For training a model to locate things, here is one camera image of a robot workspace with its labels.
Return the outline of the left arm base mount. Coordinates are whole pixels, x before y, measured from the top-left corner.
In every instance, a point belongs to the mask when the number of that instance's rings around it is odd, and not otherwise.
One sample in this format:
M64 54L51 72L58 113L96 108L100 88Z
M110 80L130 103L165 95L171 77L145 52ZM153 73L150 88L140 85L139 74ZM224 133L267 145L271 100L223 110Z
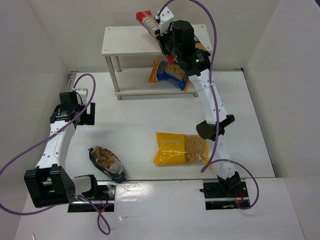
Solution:
M115 210L116 183L112 181L98 181L97 193L88 199L102 212L114 212ZM87 202L76 199L68 205L68 213L92 213L96 210Z

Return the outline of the red spaghetti pack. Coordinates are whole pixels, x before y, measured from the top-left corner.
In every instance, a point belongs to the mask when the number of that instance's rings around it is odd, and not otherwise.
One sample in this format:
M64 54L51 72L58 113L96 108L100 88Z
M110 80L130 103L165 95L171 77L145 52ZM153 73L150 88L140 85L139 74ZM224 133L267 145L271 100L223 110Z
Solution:
M172 64L176 60L176 57L172 53L170 53L170 51L166 48L166 43L169 42L170 38L170 27L172 22L170 23L167 31L161 31L158 23L155 20L155 17L153 17L152 12L150 10L138 11L136 13L136 20L157 41L162 54L165 55L167 61L170 64Z

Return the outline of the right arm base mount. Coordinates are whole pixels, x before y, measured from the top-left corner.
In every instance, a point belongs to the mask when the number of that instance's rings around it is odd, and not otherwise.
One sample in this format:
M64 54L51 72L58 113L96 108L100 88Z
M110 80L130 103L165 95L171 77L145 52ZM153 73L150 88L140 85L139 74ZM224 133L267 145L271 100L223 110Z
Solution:
M205 209L208 210L228 210L250 206L250 199L247 185L244 180L230 193L223 193L217 180L203 181L203 187L199 190L204 195Z

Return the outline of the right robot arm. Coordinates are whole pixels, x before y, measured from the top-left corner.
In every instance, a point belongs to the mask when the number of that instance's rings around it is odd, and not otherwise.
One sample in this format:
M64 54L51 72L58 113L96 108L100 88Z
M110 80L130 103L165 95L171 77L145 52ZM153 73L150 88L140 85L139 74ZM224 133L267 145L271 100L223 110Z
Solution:
M219 146L223 146L219 136L225 134L225 128L235 121L235 117L225 110L212 78L213 54L197 46L192 25L184 20L168 20L160 21L158 26L157 39L163 54L174 57L178 66L184 70L196 88L205 113L205 120L196 126L201 138L214 142L211 156L203 167L205 171L215 163L215 153Z

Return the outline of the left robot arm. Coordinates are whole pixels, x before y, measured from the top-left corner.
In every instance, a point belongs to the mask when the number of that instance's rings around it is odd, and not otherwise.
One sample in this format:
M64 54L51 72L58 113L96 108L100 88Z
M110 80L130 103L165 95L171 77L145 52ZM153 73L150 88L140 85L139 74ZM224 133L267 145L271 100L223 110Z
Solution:
M60 104L50 122L50 140L34 169L24 174L28 192L36 208L71 204L78 195L93 195L97 184L93 174L70 177L66 172L68 149L77 126L95 123L95 104L86 110L88 90L74 89L60 93Z

